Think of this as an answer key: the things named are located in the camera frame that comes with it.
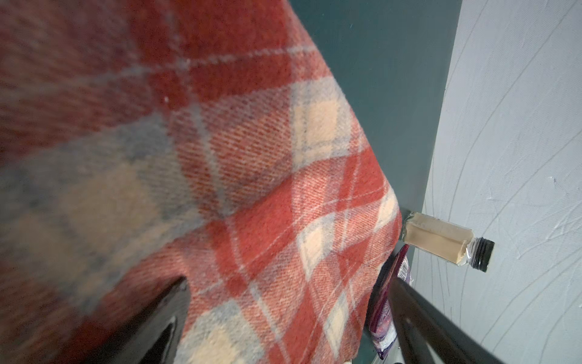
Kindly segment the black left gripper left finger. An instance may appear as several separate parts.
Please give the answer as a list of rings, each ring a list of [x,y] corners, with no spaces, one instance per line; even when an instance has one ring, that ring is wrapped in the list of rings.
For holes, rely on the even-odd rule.
[[[83,362],[173,363],[190,299],[188,280],[181,276]]]

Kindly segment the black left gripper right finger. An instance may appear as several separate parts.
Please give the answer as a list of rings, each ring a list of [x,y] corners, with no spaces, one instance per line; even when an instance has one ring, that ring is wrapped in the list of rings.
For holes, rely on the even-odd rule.
[[[404,280],[388,291],[397,339],[405,363],[500,363]]]

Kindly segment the red plaid skirt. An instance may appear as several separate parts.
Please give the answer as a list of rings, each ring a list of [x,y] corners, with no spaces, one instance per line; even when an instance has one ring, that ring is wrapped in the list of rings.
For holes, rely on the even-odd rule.
[[[347,362],[400,218],[289,2],[1,3],[3,363],[182,276],[178,363]]]

